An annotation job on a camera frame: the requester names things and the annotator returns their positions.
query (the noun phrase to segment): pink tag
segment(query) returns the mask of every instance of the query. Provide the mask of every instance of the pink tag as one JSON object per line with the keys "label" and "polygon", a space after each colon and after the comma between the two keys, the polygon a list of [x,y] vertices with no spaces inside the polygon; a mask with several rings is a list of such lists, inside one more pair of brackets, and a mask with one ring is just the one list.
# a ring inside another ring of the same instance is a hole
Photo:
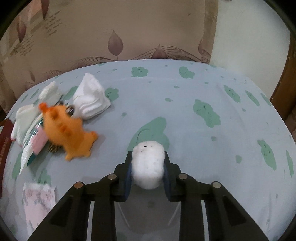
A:
{"label": "pink tag", "polygon": [[32,149],[35,155],[38,155],[48,141],[48,137],[41,126],[37,128],[37,133],[32,138]]}

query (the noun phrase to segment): orange stuffed animal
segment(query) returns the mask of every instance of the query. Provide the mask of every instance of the orange stuffed animal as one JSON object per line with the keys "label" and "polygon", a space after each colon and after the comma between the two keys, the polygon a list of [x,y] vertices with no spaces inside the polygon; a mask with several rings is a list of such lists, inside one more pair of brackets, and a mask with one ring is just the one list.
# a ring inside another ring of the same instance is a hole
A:
{"label": "orange stuffed animal", "polygon": [[90,149],[98,139],[98,134],[94,131],[85,132],[82,120],[71,118],[74,113],[72,106],[57,105],[48,108],[46,103],[41,103],[39,109],[44,116],[44,130],[49,140],[63,146],[67,153],[66,160],[91,155]]}

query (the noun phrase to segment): plush toy ear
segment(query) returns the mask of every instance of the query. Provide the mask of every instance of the plush toy ear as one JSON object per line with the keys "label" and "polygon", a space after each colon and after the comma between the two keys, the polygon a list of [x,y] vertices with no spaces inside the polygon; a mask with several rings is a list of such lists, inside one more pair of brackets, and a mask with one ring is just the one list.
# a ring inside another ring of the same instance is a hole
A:
{"label": "plush toy ear", "polygon": [[48,107],[47,107],[47,104],[42,102],[39,104],[39,109],[41,110],[41,112],[43,114],[45,114],[47,111],[48,111]]}

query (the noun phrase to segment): white sock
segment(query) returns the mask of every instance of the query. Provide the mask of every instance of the white sock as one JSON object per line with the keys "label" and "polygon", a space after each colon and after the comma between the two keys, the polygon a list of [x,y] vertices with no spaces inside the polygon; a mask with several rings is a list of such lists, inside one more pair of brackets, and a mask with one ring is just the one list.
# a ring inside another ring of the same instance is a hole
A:
{"label": "white sock", "polygon": [[105,90],[98,80],[90,73],[85,73],[80,85],[73,95],[73,105],[77,114],[73,117],[90,119],[102,113],[110,105],[110,100],[105,96]]}
{"label": "white sock", "polygon": [[59,87],[53,81],[49,85],[45,86],[39,94],[40,102],[47,103],[48,106],[54,106],[62,96],[62,92]]}
{"label": "white sock", "polygon": [[10,136],[11,140],[16,140],[22,146],[29,127],[39,114],[38,106],[32,104],[19,108],[15,114],[15,124]]}
{"label": "white sock", "polygon": [[157,188],[163,180],[165,150],[156,141],[146,141],[134,147],[132,152],[132,177],[143,189]]}

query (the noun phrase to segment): brown leaf print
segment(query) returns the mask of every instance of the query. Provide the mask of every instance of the brown leaf print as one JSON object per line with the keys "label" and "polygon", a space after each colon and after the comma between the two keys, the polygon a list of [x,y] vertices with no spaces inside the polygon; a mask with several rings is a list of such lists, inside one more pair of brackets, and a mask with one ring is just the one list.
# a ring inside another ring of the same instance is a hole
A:
{"label": "brown leaf print", "polygon": [[24,21],[19,20],[17,22],[17,35],[19,37],[20,43],[23,41],[23,39],[25,37],[26,30],[27,30],[27,27],[26,27]]}
{"label": "brown leaf print", "polygon": [[53,70],[50,70],[50,71],[46,72],[44,75],[45,75],[45,78],[48,80],[48,79],[56,77],[56,76],[58,76],[58,75],[60,75],[62,73],[63,72],[60,71],[60,70],[53,69]]}
{"label": "brown leaf print", "polygon": [[118,56],[123,50],[123,42],[114,30],[108,41],[108,49],[109,52],[115,56]]}
{"label": "brown leaf print", "polygon": [[41,10],[42,10],[43,20],[46,17],[46,14],[48,12],[48,8],[49,8],[49,0],[41,0]]}
{"label": "brown leaf print", "polygon": [[31,77],[31,80],[32,80],[33,82],[36,81],[35,76],[34,76],[34,74],[32,73],[31,70],[30,70],[30,77]]}
{"label": "brown leaf print", "polygon": [[203,48],[203,37],[200,40],[200,43],[198,45],[198,52],[202,56],[201,62],[202,63],[209,64],[210,63],[210,59],[211,59],[211,55],[207,51],[205,51],[204,48]]}
{"label": "brown leaf print", "polygon": [[[178,59],[178,60],[186,60],[186,61],[196,61],[201,62],[201,59],[194,56],[193,54],[186,52],[183,49],[171,46],[171,45],[164,45],[161,46],[161,49],[166,53],[168,59]],[[150,59],[155,52],[155,48],[151,49],[147,52],[144,52],[132,59]]]}
{"label": "brown leaf print", "polygon": [[74,69],[79,69],[79,68],[94,65],[94,64],[101,64],[101,63],[111,62],[111,61],[115,61],[115,60],[114,59],[109,59],[109,58],[104,58],[104,57],[90,56],[90,57],[79,59],[67,71],[71,71],[71,70],[74,70]]}
{"label": "brown leaf print", "polygon": [[33,83],[26,81],[25,82],[25,90],[27,91],[28,89],[32,88],[35,86]]}
{"label": "brown leaf print", "polygon": [[155,50],[155,52],[153,53],[153,55],[151,56],[151,58],[168,58],[167,54],[165,53],[165,51],[160,47],[160,45],[158,45],[157,49]]}

